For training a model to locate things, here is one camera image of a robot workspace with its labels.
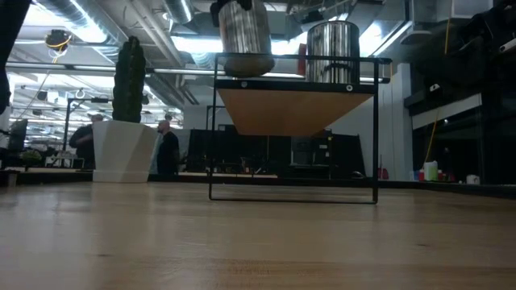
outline wooden tabletop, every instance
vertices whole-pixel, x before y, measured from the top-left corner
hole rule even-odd
[[[219,89],[241,135],[311,136],[372,97],[370,93]]]
[[[220,185],[360,197],[365,188]],[[0,289],[514,289],[516,201],[381,190],[380,204],[213,202],[206,184],[0,189]]]

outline potted cactus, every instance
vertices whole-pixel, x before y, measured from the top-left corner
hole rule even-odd
[[[147,182],[157,133],[139,123],[144,80],[144,50],[130,37],[116,64],[113,120],[94,123],[94,181]]]

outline shelf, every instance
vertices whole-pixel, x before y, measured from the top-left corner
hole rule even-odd
[[[217,80],[242,135],[311,136],[367,101],[374,85]]]

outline ceiling light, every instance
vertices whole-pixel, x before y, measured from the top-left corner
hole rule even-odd
[[[379,56],[385,49],[387,49],[391,44],[396,41],[400,36],[407,31],[407,29],[412,27],[412,21],[408,21],[399,31],[396,32],[389,40],[385,41],[372,55]]]

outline black metal frame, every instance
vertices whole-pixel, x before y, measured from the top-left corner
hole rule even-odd
[[[215,109],[223,109],[226,108],[226,106],[216,106]],[[208,121],[210,119],[210,110],[213,109],[213,106],[207,106],[206,107],[206,129],[208,130]]]
[[[353,92],[353,93],[370,93],[373,97],[373,126],[372,126],[372,179],[364,180],[360,186],[350,187],[364,187],[364,184],[369,185],[372,189],[371,201],[307,201],[307,200],[290,200],[290,199],[259,199],[259,198],[221,198],[213,197],[212,189],[214,184],[214,154],[217,151],[217,139],[215,138],[215,118],[213,114],[211,119],[211,148],[210,148],[210,172],[208,174],[208,197],[211,201],[261,201],[261,202],[302,202],[302,203],[326,203],[326,204],[363,204],[375,205],[378,203],[378,86],[379,86],[379,71],[380,64],[390,64],[392,60],[385,58],[364,58],[364,57],[338,57],[338,56],[300,56],[300,55],[284,55],[274,56],[277,59],[292,59],[292,60],[334,60],[334,61],[355,61],[360,63],[373,63],[373,85],[358,85],[358,84],[323,84],[323,83],[307,83],[307,82],[292,82],[292,81],[255,81],[255,80],[219,80],[218,79],[218,58],[219,57],[253,57],[253,56],[268,56],[263,54],[239,54],[239,53],[217,53],[214,60],[214,86],[213,86],[213,105],[210,108],[217,108],[217,89],[262,89],[262,90],[297,90],[297,91],[312,91],[312,92]],[[208,119],[208,110],[206,110],[206,121]],[[253,180],[246,182],[246,184],[260,185],[263,180]]]

